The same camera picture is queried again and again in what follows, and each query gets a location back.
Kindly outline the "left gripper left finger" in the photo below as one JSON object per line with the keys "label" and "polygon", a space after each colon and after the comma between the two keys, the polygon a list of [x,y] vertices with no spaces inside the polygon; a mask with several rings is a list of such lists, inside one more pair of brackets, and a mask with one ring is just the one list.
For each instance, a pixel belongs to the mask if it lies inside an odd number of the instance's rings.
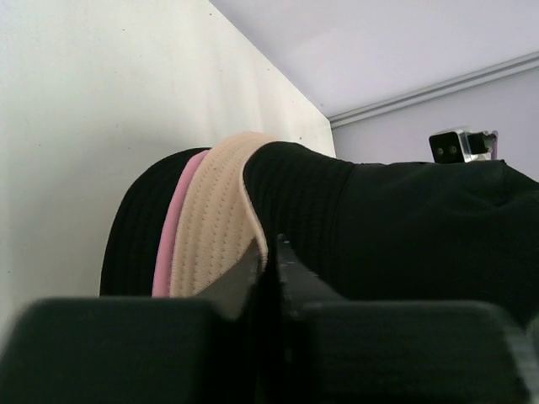
{"label": "left gripper left finger", "polygon": [[251,316],[259,252],[200,295],[44,299],[1,354],[4,403],[260,403]]}

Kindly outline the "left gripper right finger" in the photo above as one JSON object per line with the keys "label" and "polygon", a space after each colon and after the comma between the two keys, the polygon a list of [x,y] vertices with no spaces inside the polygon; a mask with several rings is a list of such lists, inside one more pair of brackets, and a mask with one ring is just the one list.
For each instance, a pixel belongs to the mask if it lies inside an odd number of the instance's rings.
{"label": "left gripper right finger", "polygon": [[532,403],[535,353],[496,306],[346,300],[276,244],[287,403]]}

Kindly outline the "pink bucket hat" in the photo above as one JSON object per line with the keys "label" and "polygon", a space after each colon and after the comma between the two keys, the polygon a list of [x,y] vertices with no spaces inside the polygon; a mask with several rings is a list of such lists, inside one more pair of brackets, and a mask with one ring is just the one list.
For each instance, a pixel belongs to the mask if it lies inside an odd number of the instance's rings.
{"label": "pink bucket hat", "polygon": [[179,217],[187,190],[195,172],[209,149],[197,152],[184,165],[170,200],[157,250],[152,283],[152,297],[168,297],[172,273],[172,260]]}

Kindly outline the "beige bucket hat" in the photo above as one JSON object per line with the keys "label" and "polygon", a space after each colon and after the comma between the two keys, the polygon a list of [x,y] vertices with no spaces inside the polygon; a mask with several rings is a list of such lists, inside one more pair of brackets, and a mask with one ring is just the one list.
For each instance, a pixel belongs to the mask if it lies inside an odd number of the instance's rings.
{"label": "beige bucket hat", "polygon": [[228,272],[254,243],[263,265],[268,245],[243,182],[248,159],[275,139],[258,132],[226,138],[190,181],[176,232],[169,295],[191,297]]}

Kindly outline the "black and beige hat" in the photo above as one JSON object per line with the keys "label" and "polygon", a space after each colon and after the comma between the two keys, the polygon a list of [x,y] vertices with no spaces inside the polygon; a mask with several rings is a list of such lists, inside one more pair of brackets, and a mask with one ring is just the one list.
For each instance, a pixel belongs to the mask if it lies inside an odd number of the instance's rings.
{"label": "black and beige hat", "polygon": [[538,312],[538,184],[505,162],[354,164],[271,142],[243,184],[267,243],[284,236],[348,299]]}

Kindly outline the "black smiley bucket hat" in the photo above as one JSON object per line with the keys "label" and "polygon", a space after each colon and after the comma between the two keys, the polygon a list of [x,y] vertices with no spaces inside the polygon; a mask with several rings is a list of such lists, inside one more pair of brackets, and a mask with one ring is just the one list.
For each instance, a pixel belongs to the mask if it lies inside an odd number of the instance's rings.
{"label": "black smiley bucket hat", "polygon": [[104,253],[101,296],[150,296],[157,251],[173,192],[189,159],[207,147],[174,153],[151,165],[127,190]]}

